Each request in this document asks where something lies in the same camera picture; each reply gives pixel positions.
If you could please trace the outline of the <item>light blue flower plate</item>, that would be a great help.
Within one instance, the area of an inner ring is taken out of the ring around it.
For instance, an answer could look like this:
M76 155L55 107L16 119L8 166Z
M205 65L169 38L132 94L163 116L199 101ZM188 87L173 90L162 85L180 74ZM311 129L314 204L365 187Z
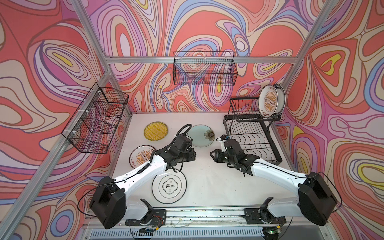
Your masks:
M216 139L214 131L206 125L193 126L187 136L193 140L193 146L198 148L208 147Z

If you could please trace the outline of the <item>white plate green quatrefoil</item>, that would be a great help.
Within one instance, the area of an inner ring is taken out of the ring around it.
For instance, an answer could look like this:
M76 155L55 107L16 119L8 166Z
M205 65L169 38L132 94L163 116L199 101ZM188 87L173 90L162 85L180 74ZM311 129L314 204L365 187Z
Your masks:
M187 178L182 172L174 171L157 175L152 183L152 193L162 204L173 204L179 201L187 191Z

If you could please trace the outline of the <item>large orange sunburst plate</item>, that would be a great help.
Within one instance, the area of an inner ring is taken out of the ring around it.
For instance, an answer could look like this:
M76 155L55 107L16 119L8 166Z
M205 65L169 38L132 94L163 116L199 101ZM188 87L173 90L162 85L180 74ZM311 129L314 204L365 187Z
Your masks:
M278 93L273 85L263 87L259 95L258 108L263 118L269 118L275 114L278 107Z

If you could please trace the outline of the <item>green rim lettered plate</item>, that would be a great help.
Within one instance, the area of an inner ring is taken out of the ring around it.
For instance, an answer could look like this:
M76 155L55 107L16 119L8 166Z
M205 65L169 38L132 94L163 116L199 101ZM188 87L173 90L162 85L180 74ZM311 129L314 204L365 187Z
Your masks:
M276 84L274 85L274 87L276 88L278 94L278 105L275 115L279 117L283 113L284 108L286 106L286 92L281 85Z

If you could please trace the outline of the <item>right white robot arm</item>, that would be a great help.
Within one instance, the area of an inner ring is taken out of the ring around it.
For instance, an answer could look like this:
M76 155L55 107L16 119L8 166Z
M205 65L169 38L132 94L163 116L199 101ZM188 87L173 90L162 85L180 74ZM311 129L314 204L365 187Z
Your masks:
M318 226L328 222L338 200L320 174L306 175L271 164L245 153L234 139L224 141L221 147L210 152L214 162L225 163L243 175L266 179L294 194L289 198L267 198L257 210L259 221L271 223L283 217L304 217Z

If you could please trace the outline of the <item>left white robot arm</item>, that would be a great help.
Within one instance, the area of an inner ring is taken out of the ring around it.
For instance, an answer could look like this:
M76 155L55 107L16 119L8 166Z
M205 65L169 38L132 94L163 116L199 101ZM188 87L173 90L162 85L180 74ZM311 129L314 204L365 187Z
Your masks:
M123 220L146 225L153 218L153 207L145 199L130 201L130 195L177 164L195 161L196 155L193 139L180 134L164 148L153 151L145 164L114 179L108 176L102 178L89 206L107 230Z

